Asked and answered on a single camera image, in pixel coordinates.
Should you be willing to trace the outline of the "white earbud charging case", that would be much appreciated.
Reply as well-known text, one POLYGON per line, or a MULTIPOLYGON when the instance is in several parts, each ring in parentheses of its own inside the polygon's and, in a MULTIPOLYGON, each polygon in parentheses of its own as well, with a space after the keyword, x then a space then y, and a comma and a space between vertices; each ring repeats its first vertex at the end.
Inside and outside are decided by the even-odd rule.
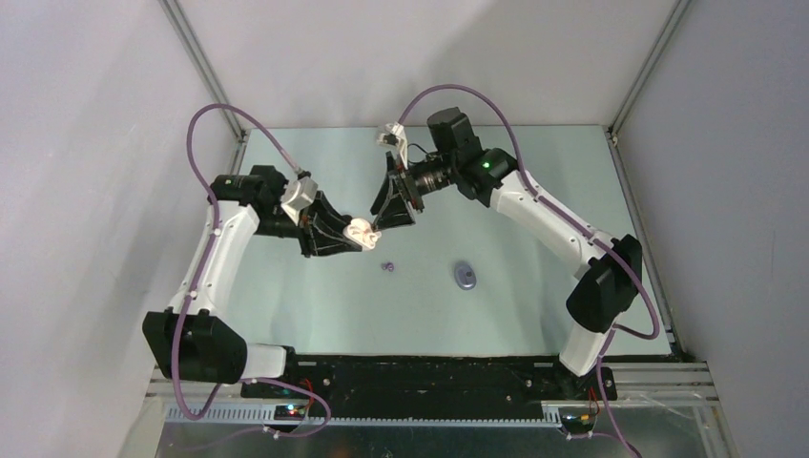
POLYGON ((363 251, 373 250, 382 236, 372 224, 362 218, 353 218, 342 229, 342 234, 350 241, 361 246, 363 251))

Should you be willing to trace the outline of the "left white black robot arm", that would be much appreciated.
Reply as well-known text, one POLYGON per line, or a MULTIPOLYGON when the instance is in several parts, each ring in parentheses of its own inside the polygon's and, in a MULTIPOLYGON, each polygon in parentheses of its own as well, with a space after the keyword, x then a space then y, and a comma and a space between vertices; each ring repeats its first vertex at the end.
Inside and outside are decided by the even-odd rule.
POLYGON ((225 321, 249 241, 294 239, 310 258, 372 250, 381 234, 335 210, 310 177, 290 181, 273 166, 220 175, 211 191, 192 264, 167 309, 146 315, 144 337, 168 379, 232 385, 264 378, 277 396, 290 397, 301 385, 290 348, 248 343, 225 321))

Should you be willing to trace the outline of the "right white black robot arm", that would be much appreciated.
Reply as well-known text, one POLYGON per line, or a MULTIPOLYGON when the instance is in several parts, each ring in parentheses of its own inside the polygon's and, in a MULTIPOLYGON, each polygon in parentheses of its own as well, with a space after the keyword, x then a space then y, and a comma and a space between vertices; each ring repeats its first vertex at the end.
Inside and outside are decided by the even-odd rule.
POLYGON ((444 109, 427 120, 434 151, 421 161, 407 157, 405 127, 384 125, 377 134, 387 148, 386 175, 372 207, 380 232, 412 225, 426 195, 455 186, 469 200, 503 215, 537 237, 576 278, 566 300, 573 326, 554 374, 558 392, 578 399, 593 385, 591 370, 618 317, 639 293, 642 249, 632 235, 621 239, 578 217, 519 167, 514 154, 486 148, 468 116, 444 109))

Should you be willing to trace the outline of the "purple earbud charging case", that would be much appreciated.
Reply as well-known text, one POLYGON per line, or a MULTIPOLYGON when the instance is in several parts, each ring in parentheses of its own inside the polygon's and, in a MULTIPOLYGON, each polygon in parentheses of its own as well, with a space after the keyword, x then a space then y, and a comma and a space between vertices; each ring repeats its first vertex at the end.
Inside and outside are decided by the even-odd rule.
POLYGON ((478 283, 473 267, 465 260, 459 260, 454 264, 453 278, 458 287, 465 291, 475 288, 478 283))

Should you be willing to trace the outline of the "left controller board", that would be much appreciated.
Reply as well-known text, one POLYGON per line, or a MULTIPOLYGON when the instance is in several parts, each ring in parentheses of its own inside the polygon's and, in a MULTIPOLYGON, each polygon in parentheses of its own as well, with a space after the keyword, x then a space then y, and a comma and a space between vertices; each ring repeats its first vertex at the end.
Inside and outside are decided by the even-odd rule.
POLYGON ((275 421, 302 421, 305 417, 306 408, 304 406, 277 406, 274 412, 275 421))

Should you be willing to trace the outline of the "controller board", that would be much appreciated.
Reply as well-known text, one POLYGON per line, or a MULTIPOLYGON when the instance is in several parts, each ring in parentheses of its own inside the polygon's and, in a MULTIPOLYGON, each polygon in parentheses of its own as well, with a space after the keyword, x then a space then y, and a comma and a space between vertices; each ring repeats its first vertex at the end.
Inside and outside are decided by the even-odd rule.
POLYGON ((277 406, 274 412, 275 421, 302 421, 305 417, 306 408, 304 406, 277 406))
POLYGON ((560 417, 561 429, 566 434, 588 435, 593 432, 598 415, 588 414, 562 414, 560 417))

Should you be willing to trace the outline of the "right controller board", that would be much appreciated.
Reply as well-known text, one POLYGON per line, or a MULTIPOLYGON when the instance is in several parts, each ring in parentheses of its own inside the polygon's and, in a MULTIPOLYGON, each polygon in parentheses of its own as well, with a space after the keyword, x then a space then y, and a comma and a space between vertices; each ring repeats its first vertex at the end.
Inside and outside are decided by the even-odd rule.
POLYGON ((598 415, 588 414, 562 414, 560 417, 561 429, 566 434, 588 435, 593 432, 598 415))

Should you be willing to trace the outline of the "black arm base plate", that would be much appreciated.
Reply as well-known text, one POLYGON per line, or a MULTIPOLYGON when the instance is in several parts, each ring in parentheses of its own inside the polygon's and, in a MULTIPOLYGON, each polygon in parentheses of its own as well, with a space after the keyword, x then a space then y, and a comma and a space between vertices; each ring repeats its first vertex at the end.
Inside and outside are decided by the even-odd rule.
POLYGON ((427 391, 500 388, 542 400, 617 399, 612 370, 602 366, 584 376, 569 372, 556 356, 440 357, 413 355, 300 354, 290 357, 280 380, 313 387, 324 395, 338 388, 379 386, 427 391))

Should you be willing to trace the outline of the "aluminium frame rail front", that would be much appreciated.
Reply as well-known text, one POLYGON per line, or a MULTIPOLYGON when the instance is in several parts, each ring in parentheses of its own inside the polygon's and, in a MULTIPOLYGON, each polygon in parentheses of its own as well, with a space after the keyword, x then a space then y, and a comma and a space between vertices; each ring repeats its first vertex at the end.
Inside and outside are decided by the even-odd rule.
POLYGON ((605 406, 677 408, 716 406, 718 395, 704 363, 684 363, 672 358, 617 357, 602 366, 612 370, 617 399, 587 401, 542 400, 507 394, 500 388, 427 391, 399 390, 379 386, 338 388, 319 394, 313 387, 298 387, 281 381, 250 387, 243 384, 215 388, 210 383, 186 382, 183 394, 191 409, 199 409, 208 397, 214 404, 209 422, 248 423, 263 421, 292 426, 296 421, 275 421, 277 406, 307 408, 310 425, 334 426, 551 426, 560 422, 563 408, 586 408, 602 413, 605 406))

